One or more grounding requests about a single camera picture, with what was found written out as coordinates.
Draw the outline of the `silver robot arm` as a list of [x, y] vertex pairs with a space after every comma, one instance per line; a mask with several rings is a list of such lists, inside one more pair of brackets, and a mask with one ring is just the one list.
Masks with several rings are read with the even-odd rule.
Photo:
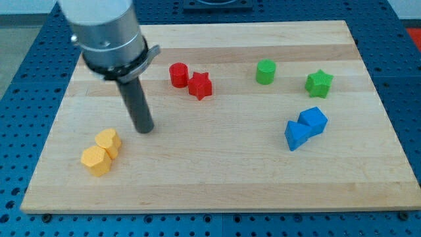
[[149, 47], [132, 0], [58, 0], [86, 65], [106, 80], [126, 84], [161, 52]]

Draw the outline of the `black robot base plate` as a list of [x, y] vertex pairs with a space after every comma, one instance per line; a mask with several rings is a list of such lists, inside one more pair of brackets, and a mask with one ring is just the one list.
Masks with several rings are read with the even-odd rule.
[[184, 11], [249, 10], [252, 8], [253, 0], [183, 0]]

